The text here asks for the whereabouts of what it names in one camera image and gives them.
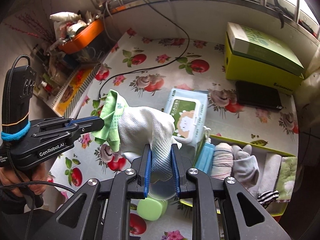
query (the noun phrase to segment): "clear plastic cup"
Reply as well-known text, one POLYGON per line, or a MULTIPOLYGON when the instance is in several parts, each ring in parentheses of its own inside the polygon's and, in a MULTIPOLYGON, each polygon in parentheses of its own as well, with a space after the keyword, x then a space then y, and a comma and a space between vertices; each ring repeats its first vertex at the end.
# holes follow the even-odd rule
POLYGON ((174 190, 173 177, 167 181, 158 180, 156 183, 150 183, 149 195, 158 200, 168 200, 176 195, 174 190))

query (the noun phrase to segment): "wet wipes package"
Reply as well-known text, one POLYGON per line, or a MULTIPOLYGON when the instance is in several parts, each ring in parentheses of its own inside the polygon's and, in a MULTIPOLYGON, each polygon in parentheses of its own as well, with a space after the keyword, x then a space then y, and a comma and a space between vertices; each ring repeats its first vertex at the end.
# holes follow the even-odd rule
POLYGON ((196 148, 202 138, 207 111, 207 91, 172 89, 164 112, 174 118, 174 138, 196 148))

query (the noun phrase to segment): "blue face mask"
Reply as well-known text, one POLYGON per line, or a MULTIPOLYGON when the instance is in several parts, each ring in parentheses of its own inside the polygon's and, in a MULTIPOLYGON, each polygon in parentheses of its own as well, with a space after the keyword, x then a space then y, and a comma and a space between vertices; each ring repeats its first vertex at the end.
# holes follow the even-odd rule
POLYGON ((196 161, 195 168, 205 172, 206 174, 211 174, 212 161, 213 161, 213 152, 215 146, 211 144, 211 139, 209 138, 209 128, 205 128, 205 138, 206 142, 204 143, 199 157, 196 161))

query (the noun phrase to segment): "black cable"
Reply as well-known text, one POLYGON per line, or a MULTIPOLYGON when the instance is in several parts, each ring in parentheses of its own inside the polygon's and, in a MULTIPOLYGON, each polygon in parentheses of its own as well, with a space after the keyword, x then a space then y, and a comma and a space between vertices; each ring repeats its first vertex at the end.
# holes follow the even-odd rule
POLYGON ((146 0, 143 0, 143 1, 144 1, 152 10, 154 10, 156 13, 160 14, 162 17, 164 17, 164 18, 167 19, 169 22, 171 22, 172 24, 174 24, 175 26, 177 26, 180 30, 182 30, 182 31, 186 34, 186 36, 188 37, 188 44, 187 44, 185 50, 180 54, 180 56, 176 57, 174 60, 172 60, 172 61, 170 61, 170 62, 168 62, 168 63, 166 63, 166 64, 163 64, 163 65, 160 65, 160 66, 156 66, 156 67, 151 67, 151 68, 143 68, 143 69, 139 69, 139 70, 133 70, 133 71, 129 71, 129 72, 126 72, 126 73, 120 73, 120 74, 117 74, 117 75, 114 75, 114 76, 108 78, 108 79, 103 83, 102 87, 101 87, 100 90, 99 90, 99 98, 101 98, 101 90, 102 90, 102 88, 104 87, 104 85, 105 85, 109 80, 111 80, 111 79, 113 79, 113 78, 115 78, 115 77, 117 77, 117 76, 121 76, 121 75, 128 75, 128 74, 140 73, 140 72, 142 72, 142 71, 149 71, 149 70, 153 70, 153 69, 157 69, 157 68, 161 68, 161 67, 167 66, 167 65, 169 65, 169 64, 177 61, 179 58, 181 58, 181 57, 183 56, 183 54, 185 54, 185 52, 186 52, 187 49, 189 48, 190 37, 189 37, 188 33, 187 33, 184 29, 182 29, 179 25, 177 25, 174 21, 172 21, 171 19, 169 19, 167 16, 163 15, 161 12, 159 12, 159 11, 158 11, 157 9, 155 9, 153 6, 151 6, 148 1, 146 1, 146 0))
POLYGON ((304 134, 306 134, 306 135, 312 136, 312 137, 317 138, 317 139, 320 140, 320 137, 319 137, 319 136, 316 136, 316 135, 314 135, 314 134, 307 133, 307 132, 301 132, 301 133, 304 133, 304 134))
MULTIPOLYGON (((30 58, 28 55, 20 55, 19 57, 16 58, 16 60, 13 62, 12 67, 10 69, 10 73, 9 73, 9 78, 8 78, 8 86, 7 86, 7 98, 6 98, 6 103, 7 103, 7 108, 6 108, 6 123, 9 124, 10 123, 10 90, 11 90, 11 82, 12 82, 12 77, 13 77, 13 72, 14 72, 14 68, 16 67, 18 61, 22 58, 25 58, 28 60, 28 65, 30 65, 30 58)), ((5 127, 5 132, 9 133, 9 126, 5 127)), ((7 148, 7 157, 9 159, 9 163, 11 168, 13 169, 14 173, 16 174, 17 178, 21 181, 24 182, 24 180, 21 178, 20 174, 18 173, 17 168, 14 166, 14 163, 12 161, 11 158, 11 152, 10 152, 10 146, 11 143, 10 142, 5 142, 4 143, 6 148, 7 148)), ((25 233, 25 240, 28 239, 28 234, 29 234, 29 228, 30 228, 30 224, 31 224, 31 219, 32 219, 32 214, 33 214, 33 210, 34 210, 34 206, 35 206, 35 197, 34 195, 31 196, 32 197, 32 207, 30 210, 30 215, 28 218, 28 223, 27 223, 27 228, 26 228, 26 233, 25 233)))
POLYGON ((30 225, 31 225, 32 215, 33 215, 33 211, 34 211, 34 209, 35 209, 35 196, 32 195, 31 198, 32 198, 32 206, 31 206, 31 209, 30 209, 30 214, 29 214, 29 217, 28 217, 27 228, 26 228, 26 232, 25 232, 25 235, 24 235, 24 239, 25 239, 25 240, 28 240, 28 235, 29 235, 29 229, 30 229, 30 225))
POLYGON ((306 150, 305 150, 305 152, 304 152, 304 156, 303 156, 303 159, 302 159, 302 161, 304 160, 304 158, 305 158, 305 156, 306 156, 306 153, 307 153, 307 151, 308 151, 308 148, 309 148, 309 143, 310 143, 310 136, 311 136, 311 128, 310 128, 310 130, 309 130, 309 138, 308 138, 308 143, 307 143, 307 147, 306 147, 306 150))
POLYGON ((64 186, 64 185, 61 185, 58 183, 54 183, 54 182, 42 181, 42 180, 33 180, 33 181, 26 181, 26 182, 21 182, 21 183, 17 183, 17 184, 7 185, 7 186, 0 186, 0 189, 11 189, 11 188, 15 188, 15 187, 23 187, 23 186, 37 185, 37 184, 54 186, 54 187, 58 187, 58 188, 62 188, 64 190, 67 190, 73 194, 76 193, 75 190, 73 190, 67 186, 64 186))

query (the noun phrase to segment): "blue hair tie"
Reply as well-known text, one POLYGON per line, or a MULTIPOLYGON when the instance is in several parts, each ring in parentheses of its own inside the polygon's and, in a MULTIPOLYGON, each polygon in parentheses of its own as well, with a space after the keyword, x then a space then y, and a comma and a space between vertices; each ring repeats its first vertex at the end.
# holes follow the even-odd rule
POLYGON ((31 127, 31 124, 30 124, 30 121, 28 121, 27 125, 17 133, 10 134, 10 133, 1 132, 1 139, 4 142, 20 140, 23 136, 25 136, 28 133, 30 127, 31 127))

